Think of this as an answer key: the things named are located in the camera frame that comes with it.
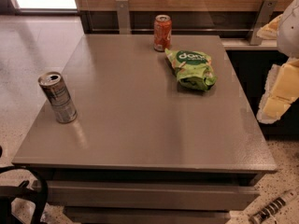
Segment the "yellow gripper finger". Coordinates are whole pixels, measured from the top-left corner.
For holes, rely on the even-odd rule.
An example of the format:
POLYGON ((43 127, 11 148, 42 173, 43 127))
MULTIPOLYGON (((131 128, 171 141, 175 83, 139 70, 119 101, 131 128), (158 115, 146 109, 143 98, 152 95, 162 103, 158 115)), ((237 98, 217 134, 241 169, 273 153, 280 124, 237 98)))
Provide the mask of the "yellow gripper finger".
POLYGON ((257 120, 263 124, 273 124, 298 98, 299 59, 289 59, 281 66, 273 64, 266 78, 257 120))
POLYGON ((257 32, 257 36, 266 40, 276 39, 278 35, 278 24, 281 17, 282 15, 278 15, 265 26, 261 27, 257 32))

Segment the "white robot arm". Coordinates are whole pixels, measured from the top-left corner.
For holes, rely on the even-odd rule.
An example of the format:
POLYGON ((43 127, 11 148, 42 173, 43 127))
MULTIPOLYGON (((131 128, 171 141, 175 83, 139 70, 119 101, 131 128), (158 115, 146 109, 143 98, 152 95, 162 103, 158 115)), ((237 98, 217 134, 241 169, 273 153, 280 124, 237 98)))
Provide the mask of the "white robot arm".
POLYGON ((299 98, 299 0, 260 28, 257 36, 276 39, 278 51, 288 57, 283 65, 273 64, 269 70, 256 115, 260 123, 273 124, 299 98))

